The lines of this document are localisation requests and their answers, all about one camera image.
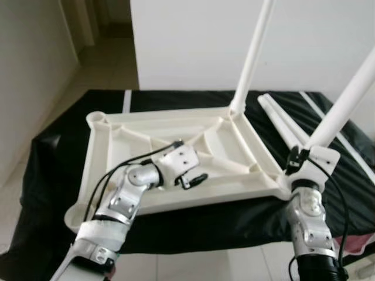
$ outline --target black cloth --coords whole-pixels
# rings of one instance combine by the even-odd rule
[[[228,106],[234,91],[133,91],[131,112]],[[263,92],[250,91],[246,117],[284,168],[289,150],[257,102]],[[296,92],[270,92],[271,96],[311,134],[320,118]],[[322,94],[308,95],[327,112]],[[64,225],[66,210],[75,203],[90,129],[86,115],[93,111],[119,113],[123,91],[88,91],[32,141],[23,178],[22,211],[10,250],[0,255],[0,278],[49,280],[64,258],[75,235]],[[352,122],[342,133],[365,161],[375,167],[374,144]],[[335,139],[331,148],[341,158],[333,174],[350,211],[349,234],[375,232],[375,187],[351,155]],[[323,194],[327,224],[334,237],[343,231],[343,208],[331,182]],[[290,241],[285,216],[287,202],[275,197],[205,205],[136,218],[121,253],[180,253],[241,248]]]

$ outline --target white wall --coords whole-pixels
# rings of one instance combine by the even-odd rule
[[[58,0],[0,1],[0,185],[77,63]]]
[[[130,23],[130,0],[107,0],[110,21],[114,23]]]
[[[337,99],[374,43],[373,2],[278,0],[251,88]],[[261,4],[133,0],[140,89],[234,89]],[[357,112],[375,136],[373,107]]]

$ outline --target black cable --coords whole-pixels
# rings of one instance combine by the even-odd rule
[[[289,278],[291,281],[293,281],[293,276],[292,276],[292,263],[295,260],[295,256],[291,259],[288,265],[288,273],[289,273]]]
[[[337,192],[339,193],[340,199],[344,206],[345,223],[344,223],[344,230],[342,234],[342,241],[341,241],[341,245],[339,249],[339,258],[338,258],[340,267],[344,268],[342,258],[343,258],[343,253],[344,253],[344,248],[345,248],[345,243],[346,243],[346,238],[347,238],[347,232],[349,229],[349,209],[347,207],[346,200],[336,180],[329,173],[327,173],[326,170],[323,169],[321,165],[317,164],[310,157],[308,157],[307,160],[310,161],[312,164],[314,164],[320,171],[322,171],[332,181],[333,186],[336,188]]]
[[[96,206],[96,210],[95,212],[98,210],[100,204],[101,204],[101,200],[103,199],[103,195],[104,195],[104,192],[105,192],[105,189],[107,188],[107,185],[110,181],[110,178],[111,176],[116,172],[117,169],[119,169],[120,167],[124,167],[124,166],[127,166],[127,165],[134,165],[136,163],[131,163],[132,161],[136,161],[136,160],[139,160],[139,159],[142,159],[144,157],[148,157],[148,156],[151,156],[151,155],[154,155],[156,153],[159,153],[159,152],[162,152],[163,150],[165,149],[168,149],[168,148],[171,148],[171,147],[177,147],[177,146],[180,146],[182,145],[183,142],[182,141],[176,141],[176,142],[173,142],[171,143],[170,145],[167,145],[163,148],[160,148],[160,149],[157,149],[155,151],[152,151],[152,152],[149,152],[149,153],[146,153],[144,155],[140,155],[140,156],[137,156],[137,157],[134,157],[134,158],[131,158],[131,159],[128,159],[124,162],[121,162],[119,165],[117,165],[115,168],[111,169],[109,172],[107,172],[100,180],[99,182],[97,183],[97,185],[95,186],[91,196],[90,196],[90,199],[88,201],[88,205],[86,207],[86,212],[85,212],[85,215],[84,215],[84,218],[83,218],[83,221],[86,221],[87,220],[87,217],[88,217],[88,212],[89,212],[89,209],[90,209],[90,206],[91,206],[91,203],[93,202],[93,199],[94,199],[94,196],[95,196],[95,193],[96,191],[98,190],[101,182],[107,177],[105,183],[103,184],[103,187],[102,187],[102,190],[101,190],[101,193],[100,193],[100,197],[99,197],[99,200],[98,200],[98,203],[97,203],[97,206]]]

